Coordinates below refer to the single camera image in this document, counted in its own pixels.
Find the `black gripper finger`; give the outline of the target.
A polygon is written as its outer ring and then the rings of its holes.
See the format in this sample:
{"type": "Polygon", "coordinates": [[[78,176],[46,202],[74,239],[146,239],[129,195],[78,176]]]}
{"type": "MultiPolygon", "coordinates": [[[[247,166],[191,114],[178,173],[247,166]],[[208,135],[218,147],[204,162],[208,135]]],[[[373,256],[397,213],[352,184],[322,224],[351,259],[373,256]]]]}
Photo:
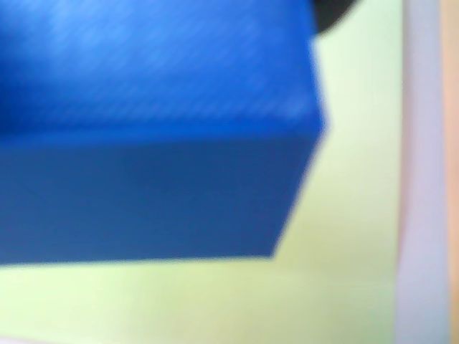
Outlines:
{"type": "Polygon", "coordinates": [[[355,4],[355,0],[313,0],[317,33],[323,34],[335,25],[355,4]]]}

